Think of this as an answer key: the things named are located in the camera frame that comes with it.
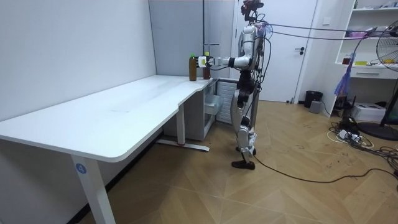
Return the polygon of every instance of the robot leg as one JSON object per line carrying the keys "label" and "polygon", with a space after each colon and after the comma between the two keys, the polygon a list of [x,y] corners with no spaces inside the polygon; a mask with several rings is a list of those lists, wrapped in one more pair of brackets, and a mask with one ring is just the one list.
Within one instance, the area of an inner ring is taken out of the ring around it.
{"label": "robot leg", "polygon": [[238,103],[239,94],[241,91],[236,90],[231,102],[231,121],[243,160],[232,162],[231,165],[235,168],[254,170],[256,166],[250,161],[249,156],[254,151],[256,134],[250,127],[250,119],[244,116],[246,102]]}

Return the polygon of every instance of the drawer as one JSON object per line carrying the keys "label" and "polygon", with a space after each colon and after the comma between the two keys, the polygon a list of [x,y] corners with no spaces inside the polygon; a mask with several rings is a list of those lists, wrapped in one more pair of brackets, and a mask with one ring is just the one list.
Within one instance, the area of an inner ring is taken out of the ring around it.
{"label": "drawer", "polygon": [[391,79],[392,71],[385,68],[352,68],[352,78],[383,78]]}
{"label": "drawer", "polygon": [[223,98],[216,95],[206,95],[205,98],[205,113],[216,115],[223,105]]}

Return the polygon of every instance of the desk foot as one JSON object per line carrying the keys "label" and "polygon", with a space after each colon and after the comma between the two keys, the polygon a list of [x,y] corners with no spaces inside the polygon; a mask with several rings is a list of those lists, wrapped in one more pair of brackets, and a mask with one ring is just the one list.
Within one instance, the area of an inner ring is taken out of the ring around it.
{"label": "desk foot", "polygon": [[72,156],[73,163],[97,224],[115,224],[96,160]]}
{"label": "desk foot", "polygon": [[199,145],[194,145],[194,144],[179,145],[175,141],[169,141],[169,140],[163,140],[163,139],[158,140],[156,143],[166,144],[166,145],[169,145],[169,146],[187,147],[187,148],[190,148],[190,149],[198,149],[198,150],[206,151],[206,152],[208,152],[210,150],[210,148],[206,147],[206,146],[199,146]]}

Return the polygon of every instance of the sticker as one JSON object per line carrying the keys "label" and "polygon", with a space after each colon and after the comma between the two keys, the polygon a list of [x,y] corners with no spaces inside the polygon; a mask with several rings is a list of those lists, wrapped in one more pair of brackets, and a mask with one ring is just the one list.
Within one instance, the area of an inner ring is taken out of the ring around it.
{"label": "sticker", "polygon": [[81,174],[87,173],[86,167],[84,167],[84,166],[81,165],[81,164],[76,164],[76,169],[77,169],[77,171],[79,171],[79,173],[81,173]]}

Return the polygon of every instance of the power strip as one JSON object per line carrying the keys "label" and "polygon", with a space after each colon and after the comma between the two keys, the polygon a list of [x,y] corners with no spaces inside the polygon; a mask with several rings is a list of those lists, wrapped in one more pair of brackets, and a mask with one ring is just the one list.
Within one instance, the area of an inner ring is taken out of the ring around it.
{"label": "power strip", "polygon": [[346,138],[351,138],[353,141],[359,142],[359,140],[361,140],[361,136],[357,135],[357,134],[351,134],[349,132],[347,132],[346,130],[341,130],[338,133],[338,137],[342,140],[346,139]]}

